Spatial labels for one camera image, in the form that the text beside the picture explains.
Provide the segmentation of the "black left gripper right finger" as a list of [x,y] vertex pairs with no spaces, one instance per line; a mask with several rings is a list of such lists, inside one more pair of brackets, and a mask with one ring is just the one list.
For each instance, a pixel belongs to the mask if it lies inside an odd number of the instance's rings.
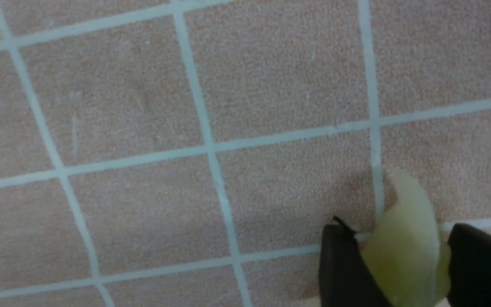
[[452,307],[491,307],[491,235],[466,223],[453,226],[447,296]]

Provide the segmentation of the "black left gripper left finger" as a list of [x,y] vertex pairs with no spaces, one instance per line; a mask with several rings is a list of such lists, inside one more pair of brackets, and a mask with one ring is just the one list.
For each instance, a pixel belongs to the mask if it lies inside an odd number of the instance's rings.
[[340,217],[323,226],[319,260],[322,307],[389,307],[360,255],[356,231]]

